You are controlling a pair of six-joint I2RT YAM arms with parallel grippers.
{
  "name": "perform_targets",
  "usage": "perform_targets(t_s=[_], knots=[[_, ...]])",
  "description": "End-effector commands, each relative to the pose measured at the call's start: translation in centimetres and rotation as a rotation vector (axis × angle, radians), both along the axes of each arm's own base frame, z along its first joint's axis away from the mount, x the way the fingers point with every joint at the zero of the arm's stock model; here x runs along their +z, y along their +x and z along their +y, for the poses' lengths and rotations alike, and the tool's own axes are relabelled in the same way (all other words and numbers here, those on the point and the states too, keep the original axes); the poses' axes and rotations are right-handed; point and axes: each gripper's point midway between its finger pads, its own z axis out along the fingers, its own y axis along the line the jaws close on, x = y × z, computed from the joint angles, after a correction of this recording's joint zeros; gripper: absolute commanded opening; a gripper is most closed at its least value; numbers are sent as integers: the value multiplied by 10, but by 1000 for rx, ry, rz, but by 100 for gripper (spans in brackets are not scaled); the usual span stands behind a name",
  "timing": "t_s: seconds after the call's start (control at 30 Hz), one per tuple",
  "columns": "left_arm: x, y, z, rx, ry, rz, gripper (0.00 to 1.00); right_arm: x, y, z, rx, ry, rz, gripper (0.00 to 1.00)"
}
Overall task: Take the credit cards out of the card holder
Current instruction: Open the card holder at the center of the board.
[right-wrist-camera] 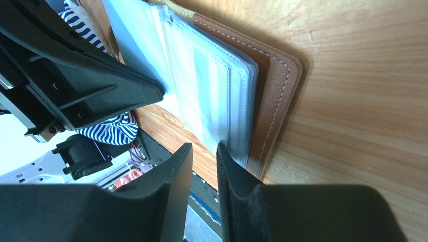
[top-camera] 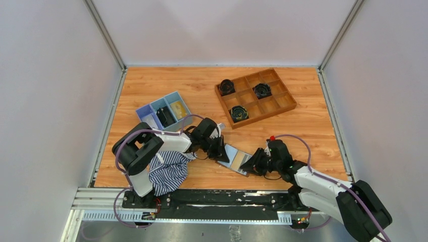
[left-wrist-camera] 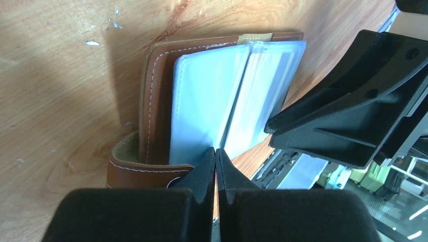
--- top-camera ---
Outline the gold credit card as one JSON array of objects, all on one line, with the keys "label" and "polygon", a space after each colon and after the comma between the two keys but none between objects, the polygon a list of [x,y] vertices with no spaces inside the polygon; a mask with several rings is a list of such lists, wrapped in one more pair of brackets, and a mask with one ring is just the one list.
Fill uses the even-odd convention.
[{"label": "gold credit card", "polygon": [[230,168],[236,172],[243,173],[244,171],[240,167],[242,164],[246,163],[250,157],[251,155],[243,151],[238,151],[232,160]]}]

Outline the brown leather card holder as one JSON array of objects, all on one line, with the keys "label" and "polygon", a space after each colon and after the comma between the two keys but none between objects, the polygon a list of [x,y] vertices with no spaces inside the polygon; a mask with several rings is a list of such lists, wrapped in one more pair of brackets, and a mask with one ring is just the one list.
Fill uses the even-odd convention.
[{"label": "brown leather card holder", "polygon": [[246,163],[251,158],[252,155],[246,152],[243,152],[241,150],[238,150],[237,148],[229,144],[225,145],[225,151],[229,159],[229,162],[216,161],[216,163],[240,175],[248,177],[249,173],[241,169],[240,166]]}]

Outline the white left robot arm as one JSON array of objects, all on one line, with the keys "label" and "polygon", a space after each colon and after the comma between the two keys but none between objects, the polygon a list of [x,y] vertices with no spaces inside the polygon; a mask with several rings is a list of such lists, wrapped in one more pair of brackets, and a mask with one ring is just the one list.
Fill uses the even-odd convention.
[{"label": "white left robot arm", "polygon": [[142,208],[154,204],[154,197],[177,190],[188,176],[188,165],[198,159],[197,151],[207,159],[228,163],[222,127],[210,118],[203,118],[196,126],[178,132],[153,129],[139,123],[117,141],[112,153],[136,195]]}]

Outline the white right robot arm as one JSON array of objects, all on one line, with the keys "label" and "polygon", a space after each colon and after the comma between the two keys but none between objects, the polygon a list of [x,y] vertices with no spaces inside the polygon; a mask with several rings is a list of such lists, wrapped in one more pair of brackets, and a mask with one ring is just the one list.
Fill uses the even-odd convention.
[{"label": "white right robot arm", "polygon": [[371,241],[380,234],[389,241],[385,228],[393,218],[367,182],[349,182],[320,173],[309,162],[294,159],[282,140],[267,140],[266,144],[240,168],[258,176],[276,171],[292,185],[288,189],[292,209],[307,207],[323,212],[341,222],[357,241]]}]

